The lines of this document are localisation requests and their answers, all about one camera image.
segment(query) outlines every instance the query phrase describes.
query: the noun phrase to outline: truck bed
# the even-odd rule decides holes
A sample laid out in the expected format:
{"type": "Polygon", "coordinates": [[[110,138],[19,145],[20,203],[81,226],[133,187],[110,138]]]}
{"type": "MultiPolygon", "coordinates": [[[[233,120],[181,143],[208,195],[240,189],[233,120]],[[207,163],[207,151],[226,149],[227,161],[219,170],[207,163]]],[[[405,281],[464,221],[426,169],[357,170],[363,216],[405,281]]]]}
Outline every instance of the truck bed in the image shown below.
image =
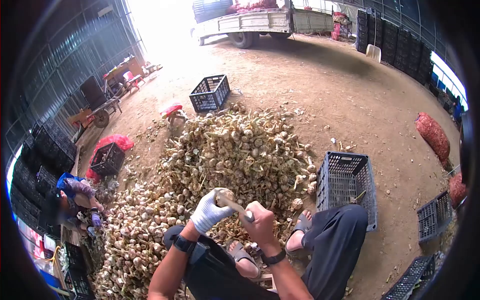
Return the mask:
{"type": "Polygon", "coordinates": [[[310,33],[333,31],[332,16],[316,11],[292,9],[293,30],[288,9],[239,12],[197,24],[199,36],[217,36],[230,32],[310,33]]]}

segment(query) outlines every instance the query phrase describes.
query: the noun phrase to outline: knife handle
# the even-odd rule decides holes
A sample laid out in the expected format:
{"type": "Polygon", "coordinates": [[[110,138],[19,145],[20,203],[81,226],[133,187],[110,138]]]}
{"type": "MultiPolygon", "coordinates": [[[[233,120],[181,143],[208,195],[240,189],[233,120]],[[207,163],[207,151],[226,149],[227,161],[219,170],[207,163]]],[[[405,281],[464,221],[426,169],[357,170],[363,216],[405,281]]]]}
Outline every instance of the knife handle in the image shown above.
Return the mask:
{"type": "Polygon", "coordinates": [[[253,213],[252,213],[251,211],[249,211],[249,210],[245,211],[244,218],[245,218],[245,220],[247,220],[247,222],[249,222],[249,223],[255,221],[255,216],[254,216],[253,213]]]}

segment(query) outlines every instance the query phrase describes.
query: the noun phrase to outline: glove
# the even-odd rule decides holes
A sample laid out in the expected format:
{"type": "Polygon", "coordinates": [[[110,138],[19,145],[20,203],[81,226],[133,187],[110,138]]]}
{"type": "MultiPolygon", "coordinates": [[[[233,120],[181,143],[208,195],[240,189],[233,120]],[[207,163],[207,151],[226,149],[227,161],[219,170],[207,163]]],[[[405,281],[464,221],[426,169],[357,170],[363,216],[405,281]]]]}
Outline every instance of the glove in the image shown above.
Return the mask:
{"type": "Polygon", "coordinates": [[[218,207],[215,205],[215,196],[221,190],[224,190],[224,188],[214,188],[207,195],[203,196],[195,212],[190,217],[190,221],[193,222],[195,229],[197,229],[200,234],[205,234],[213,225],[221,219],[231,216],[234,212],[234,210],[228,206],[218,207]]]}
{"type": "Polygon", "coordinates": [[[92,213],[92,224],[95,228],[102,227],[102,220],[100,220],[98,213],[92,213]]]}

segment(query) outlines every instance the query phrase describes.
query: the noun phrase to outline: pile of garlic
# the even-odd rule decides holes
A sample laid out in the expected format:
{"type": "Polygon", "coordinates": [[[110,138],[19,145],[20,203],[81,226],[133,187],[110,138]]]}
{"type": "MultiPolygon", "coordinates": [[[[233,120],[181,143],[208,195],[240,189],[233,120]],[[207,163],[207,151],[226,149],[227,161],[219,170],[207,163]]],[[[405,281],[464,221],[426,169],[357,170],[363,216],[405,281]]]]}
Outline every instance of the pile of garlic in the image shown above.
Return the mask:
{"type": "MultiPolygon", "coordinates": [[[[186,224],[214,187],[232,190],[244,207],[257,200],[272,210],[274,233],[284,243],[303,200],[315,194],[317,179],[312,146],[299,142],[287,117],[288,112],[247,112],[237,103],[188,120],[180,137],[166,141],[151,183],[131,172],[136,188],[111,197],[112,214],[104,223],[105,263],[94,282],[97,297],[146,298],[150,279],[167,254],[164,233],[186,224]]],[[[249,242],[235,215],[207,235],[220,244],[231,238],[249,242]]]]}

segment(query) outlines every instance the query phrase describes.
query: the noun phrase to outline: wheelbarrow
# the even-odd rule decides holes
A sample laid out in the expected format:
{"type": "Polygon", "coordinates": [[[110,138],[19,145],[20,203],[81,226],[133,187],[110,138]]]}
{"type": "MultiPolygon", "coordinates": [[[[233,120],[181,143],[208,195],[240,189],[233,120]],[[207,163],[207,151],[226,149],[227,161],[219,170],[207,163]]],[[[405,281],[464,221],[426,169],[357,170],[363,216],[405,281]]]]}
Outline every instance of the wheelbarrow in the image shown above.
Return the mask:
{"type": "Polygon", "coordinates": [[[80,86],[80,90],[88,103],[88,108],[92,111],[85,118],[88,123],[93,121],[94,125],[98,128],[107,127],[110,121],[110,115],[114,114],[117,109],[122,113],[120,98],[126,93],[126,89],[119,89],[111,99],[107,99],[105,96],[107,94],[107,88],[109,87],[105,80],[104,90],[102,91],[93,76],[89,77],[80,86]]]}

